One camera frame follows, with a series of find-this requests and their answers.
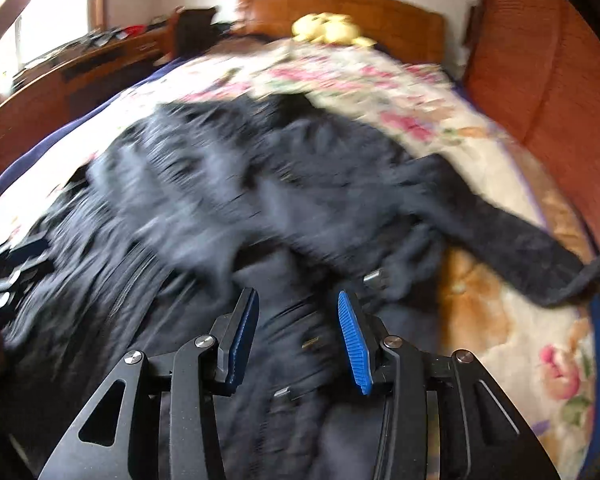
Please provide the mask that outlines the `window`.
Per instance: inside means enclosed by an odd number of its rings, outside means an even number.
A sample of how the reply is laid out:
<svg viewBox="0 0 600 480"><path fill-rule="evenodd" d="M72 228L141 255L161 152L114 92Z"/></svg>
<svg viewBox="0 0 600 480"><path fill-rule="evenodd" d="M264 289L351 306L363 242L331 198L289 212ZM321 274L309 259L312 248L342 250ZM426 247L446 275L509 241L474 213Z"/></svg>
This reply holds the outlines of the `window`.
<svg viewBox="0 0 600 480"><path fill-rule="evenodd" d="M106 0L0 0L0 91L27 65L107 27Z"/></svg>

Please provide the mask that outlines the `wooden louvered wardrobe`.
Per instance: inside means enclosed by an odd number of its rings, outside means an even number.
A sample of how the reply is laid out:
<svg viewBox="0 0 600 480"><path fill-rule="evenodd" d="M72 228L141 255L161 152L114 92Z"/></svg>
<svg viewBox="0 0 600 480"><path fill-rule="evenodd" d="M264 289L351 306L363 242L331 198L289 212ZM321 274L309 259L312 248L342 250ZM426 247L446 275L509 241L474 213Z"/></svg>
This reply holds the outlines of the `wooden louvered wardrobe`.
<svg viewBox="0 0 600 480"><path fill-rule="evenodd" d="M600 40L569 0L483 0L471 99L531 152L600 248Z"/></svg>

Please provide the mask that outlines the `yellow plush toy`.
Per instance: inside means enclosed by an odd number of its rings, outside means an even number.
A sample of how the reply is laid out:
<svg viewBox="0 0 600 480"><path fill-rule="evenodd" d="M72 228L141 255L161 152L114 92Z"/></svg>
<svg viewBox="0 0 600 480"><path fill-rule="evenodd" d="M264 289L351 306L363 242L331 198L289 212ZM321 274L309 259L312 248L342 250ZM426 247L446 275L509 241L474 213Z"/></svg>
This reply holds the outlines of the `yellow plush toy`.
<svg viewBox="0 0 600 480"><path fill-rule="evenodd" d="M361 29L346 14L310 13L291 25L294 41L311 44L336 44L336 46L370 49L376 41L361 34Z"/></svg>

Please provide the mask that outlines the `wooden headboard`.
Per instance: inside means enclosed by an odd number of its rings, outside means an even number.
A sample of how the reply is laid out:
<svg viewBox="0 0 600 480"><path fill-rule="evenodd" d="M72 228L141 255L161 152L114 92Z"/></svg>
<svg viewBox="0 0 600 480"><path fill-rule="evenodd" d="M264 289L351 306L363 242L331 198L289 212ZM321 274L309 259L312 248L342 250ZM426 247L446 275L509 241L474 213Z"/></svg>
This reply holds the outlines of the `wooden headboard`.
<svg viewBox="0 0 600 480"><path fill-rule="evenodd" d="M288 37L298 18L321 12L350 16L364 36L404 63L443 62L444 17L399 0L238 0L232 32Z"/></svg>

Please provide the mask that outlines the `black jacket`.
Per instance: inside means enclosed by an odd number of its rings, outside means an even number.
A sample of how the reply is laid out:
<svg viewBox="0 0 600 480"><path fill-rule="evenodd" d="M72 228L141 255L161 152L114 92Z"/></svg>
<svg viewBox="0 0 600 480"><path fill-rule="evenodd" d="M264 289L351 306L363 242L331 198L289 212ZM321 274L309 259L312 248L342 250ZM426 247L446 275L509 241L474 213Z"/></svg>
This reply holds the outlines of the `black jacket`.
<svg viewBox="0 0 600 480"><path fill-rule="evenodd" d="M352 287L393 333L438 340L445 248L556 306L600 281L557 240L302 94L160 105L32 226L53 271L5 334L5 428L40 471L125 352L174 351L260 296L247 375L216 409L232 479L367 479L382 407L356 398L336 315Z"/></svg>

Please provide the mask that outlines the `wooden chair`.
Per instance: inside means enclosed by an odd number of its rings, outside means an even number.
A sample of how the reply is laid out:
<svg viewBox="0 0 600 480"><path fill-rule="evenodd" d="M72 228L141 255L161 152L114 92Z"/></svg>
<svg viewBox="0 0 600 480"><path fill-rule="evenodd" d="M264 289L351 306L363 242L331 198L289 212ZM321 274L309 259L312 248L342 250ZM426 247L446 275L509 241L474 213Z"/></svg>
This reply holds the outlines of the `wooden chair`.
<svg viewBox="0 0 600 480"><path fill-rule="evenodd" d="M171 58L190 58L211 48L219 37L213 25L217 13L216 6L176 8L170 17L166 34Z"/></svg>

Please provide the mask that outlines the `wooden desk cabinet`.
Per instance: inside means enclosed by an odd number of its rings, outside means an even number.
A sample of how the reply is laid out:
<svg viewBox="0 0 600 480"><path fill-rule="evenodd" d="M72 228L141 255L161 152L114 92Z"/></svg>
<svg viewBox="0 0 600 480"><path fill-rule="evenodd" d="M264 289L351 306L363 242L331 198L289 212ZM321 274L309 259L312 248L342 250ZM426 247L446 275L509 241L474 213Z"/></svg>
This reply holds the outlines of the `wooden desk cabinet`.
<svg viewBox="0 0 600 480"><path fill-rule="evenodd" d="M108 44L29 82L0 105L0 174L46 136L145 79L166 53L166 29Z"/></svg>

